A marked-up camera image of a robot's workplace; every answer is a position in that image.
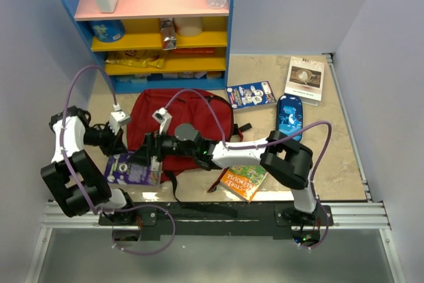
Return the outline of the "white round container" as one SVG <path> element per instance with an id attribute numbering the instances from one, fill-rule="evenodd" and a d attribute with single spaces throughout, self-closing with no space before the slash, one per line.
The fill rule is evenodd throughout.
<path id="1" fill-rule="evenodd" d="M 176 17 L 174 25 L 180 36 L 195 37 L 203 32 L 202 17 Z"/>

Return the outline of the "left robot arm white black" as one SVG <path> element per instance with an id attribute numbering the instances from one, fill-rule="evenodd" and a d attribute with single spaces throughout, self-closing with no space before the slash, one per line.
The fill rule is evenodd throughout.
<path id="1" fill-rule="evenodd" d="M 113 214 L 123 225 L 136 220 L 137 208 L 124 190 L 112 190 L 85 146 L 97 146 L 105 156 L 127 151 L 123 127 L 131 117 L 118 105 L 105 124 L 90 126 L 91 113 L 76 106 L 55 114 L 49 122 L 55 134 L 51 163 L 40 170 L 54 200 L 68 217 L 88 211 Z"/>

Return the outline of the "red flat box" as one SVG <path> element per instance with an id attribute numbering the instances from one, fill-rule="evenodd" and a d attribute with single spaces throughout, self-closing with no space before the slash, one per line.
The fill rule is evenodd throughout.
<path id="1" fill-rule="evenodd" d="M 172 53 L 183 55 L 214 55 L 215 48 L 177 48 L 172 50 Z"/>

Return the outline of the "white coffee cover book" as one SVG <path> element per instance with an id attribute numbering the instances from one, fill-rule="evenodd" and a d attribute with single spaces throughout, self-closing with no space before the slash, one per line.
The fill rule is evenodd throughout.
<path id="1" fill-rule="evenodd" d="M 297 96 L 303 103 L 318 106 L 321 102 L 325 64 L 292 56 L 284 93 Z"/>

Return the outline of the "orange treehouse book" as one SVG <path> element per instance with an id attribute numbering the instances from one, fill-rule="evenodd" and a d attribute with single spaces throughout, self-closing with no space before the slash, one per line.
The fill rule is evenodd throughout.
<path id="1" fill-rule="evenodd" d="M 220 179 L 220 185 L 238 196 L 251 202 L 268 173 L 261 166 L 231 166 Z"/>

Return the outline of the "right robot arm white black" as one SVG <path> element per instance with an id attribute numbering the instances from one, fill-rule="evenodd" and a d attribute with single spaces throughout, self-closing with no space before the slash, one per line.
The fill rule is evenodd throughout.
<path id="1" fill-rule="evenodd" d="M 293 195 L 295 218 L 302 225 L 312 224 L 319 216 L 309 181 L 313 152 L 279 131 L 250 142 L 225 142 L 207 139 L 192 125 L 177 126 L 174 135 L 148 133 L 141 147 L 128 162 L 162 172 L 169 156 L 191 158 L 204 170 L 232 166 L 261 166 Z"/>

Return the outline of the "blue cartoon book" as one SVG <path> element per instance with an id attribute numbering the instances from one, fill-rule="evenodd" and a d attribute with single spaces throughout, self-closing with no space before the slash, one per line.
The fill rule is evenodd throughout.
<path id="1" fill-rule="evenodd" d="M 234 110 L 265 107 L 277 103 L 269 81 L 229 86 L 226 88 L 226 94 Z"/>

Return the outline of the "silver snack packet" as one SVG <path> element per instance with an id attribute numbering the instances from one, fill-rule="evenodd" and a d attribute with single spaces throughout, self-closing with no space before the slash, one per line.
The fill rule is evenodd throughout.
<path id="1" fill-rule="evenodd" d="M 177 38 L 173 18 L 160 19 L 160 36 L 163 50 L 176 49 Z"/>

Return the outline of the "red backpack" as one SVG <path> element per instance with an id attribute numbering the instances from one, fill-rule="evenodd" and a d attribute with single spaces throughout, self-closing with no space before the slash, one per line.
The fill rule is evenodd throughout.
<path id="1" fill-rule="evenodd" d="M 243 139 L 242 133 L 252 128 L 250 123 L 237 125 L 229 102 L 208 91 L 147 89 L 137 98 L 127 127 L 127 146 L 137 159 L 152 154 L 152 146 L 158 144 L 155 138 L 160 124 L 154 119 L 154 112 L 167 103 L 170 106 L 166 109 L 172 116 L 168 128 L 170 142 L 174 141 L 175 129 L 182 124 L 193 125 L 206 139 L 219 141 L 225 137 L 227 142 L 234 135 Z"/>

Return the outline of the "blue snack can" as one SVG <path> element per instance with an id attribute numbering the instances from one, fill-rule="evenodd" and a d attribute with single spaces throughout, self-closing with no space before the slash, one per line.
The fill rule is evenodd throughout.
<path id="1" fill-rule="evenodd" d="M 125 35 L 125 26 L 120 20 L 89 21 L 96 39 L 100 42 L 116 42 Z"/>

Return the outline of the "blue shelf unit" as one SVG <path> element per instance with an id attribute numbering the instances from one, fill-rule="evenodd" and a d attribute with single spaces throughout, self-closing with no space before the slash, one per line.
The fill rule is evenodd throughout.
<path id="1" fill-rule="evenodd" d="M 100 13 L 95 0 L 61 0 L 95 64 L 111 77 L 117 93 L 140 93 L 152 88 L 218 90 L 228 82 L 234 0 L 221 9 L 205 0 L 119 0 L 113 13 Z M 106 64 L 111 51 L 160 50 L 160 19 L 202 17 L 203 32 L 177 35 L 177 48 L 215 48 L 214 55 L 183 55 L 169 51 L 161 69 Z M 125 35 L 116 42 L 100 42 L 89 21 L 120 20 Z"/>

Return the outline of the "purple book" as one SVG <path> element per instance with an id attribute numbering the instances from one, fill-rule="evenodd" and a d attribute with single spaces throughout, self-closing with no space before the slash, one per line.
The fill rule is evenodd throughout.
<path id="1" fill-rule="evenodd" d="M 152 174 L 150 167 L 128 162 L 131 155 L 131 152 L 121 153 L 108 158 L 104 172 L 107 182 L 128 186 L 159 186 L 160 178 Z"/>

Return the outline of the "yellow chips bag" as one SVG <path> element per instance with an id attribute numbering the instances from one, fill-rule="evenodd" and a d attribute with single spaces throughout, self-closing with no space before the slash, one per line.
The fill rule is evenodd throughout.
<path id="1" fill-rule="evenodd" d="M 111 51 L 108 53 L 105 63 L 134 68 L 161 69 L 167 56 L 168 53 L 162 50 Z"/>

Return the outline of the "blue dinosaur pencil case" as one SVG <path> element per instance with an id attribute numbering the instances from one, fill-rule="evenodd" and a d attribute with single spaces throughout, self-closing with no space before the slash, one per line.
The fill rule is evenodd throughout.
<path id="1" fill-rule="evenodd" d="M 279 98 L 276 128 L 287 136 L 303 128 L 303 103 L 299 97 L 285 93 Z"/>

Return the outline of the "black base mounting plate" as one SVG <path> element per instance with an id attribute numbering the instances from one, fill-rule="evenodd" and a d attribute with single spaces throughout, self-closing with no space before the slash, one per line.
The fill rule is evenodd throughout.
<path id="1" fill-rule="evenodd" d="M 293 239 L 297 243 L 316 243 L 322 230 L 334 224 L 331 207 L 317 207 L 311 215 L 296 212 L 291 201 L 253 201 L 251 203 L 137 203 L 131 218 L 122 213 L 102 214 L 101 226 L 116 231 L 140 229 L 142 239 L 158 240 L 162 235 L 271 237 Z"/>

